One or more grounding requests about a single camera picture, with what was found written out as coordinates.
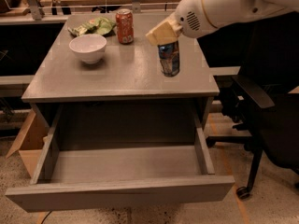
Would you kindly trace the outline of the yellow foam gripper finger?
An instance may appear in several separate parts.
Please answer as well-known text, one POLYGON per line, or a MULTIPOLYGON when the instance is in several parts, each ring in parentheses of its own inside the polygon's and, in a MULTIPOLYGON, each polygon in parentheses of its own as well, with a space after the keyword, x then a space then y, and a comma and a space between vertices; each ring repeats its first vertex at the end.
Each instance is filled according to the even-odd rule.
POLYGON ((182 26, 177 22, 174 15, 170 15, 153 27, 146 34, 146 38, 152 46, 161 46, 176 42, 181 31, 182 26))

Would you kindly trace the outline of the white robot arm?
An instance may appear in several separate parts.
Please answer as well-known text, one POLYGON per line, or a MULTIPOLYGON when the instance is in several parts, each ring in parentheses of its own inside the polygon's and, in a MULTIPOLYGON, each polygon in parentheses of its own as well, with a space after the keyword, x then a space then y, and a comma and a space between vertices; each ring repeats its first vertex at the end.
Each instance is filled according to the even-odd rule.
POLYGON ((199 38, 220 28, 299 11, 299 0, 181 0, 172 14, 146 38, 153 46, 176 42, 180 35, 199 38))

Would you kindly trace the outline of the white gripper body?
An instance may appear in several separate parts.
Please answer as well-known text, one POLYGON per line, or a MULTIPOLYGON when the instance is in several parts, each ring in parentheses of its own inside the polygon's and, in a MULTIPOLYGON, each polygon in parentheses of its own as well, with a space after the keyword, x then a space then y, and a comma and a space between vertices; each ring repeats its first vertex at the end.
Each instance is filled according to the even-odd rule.
POLYGON ((207 16, 204 0, 181 0, 175 11, 182 33, 190 38, 198 38, 218 30, 207 16))

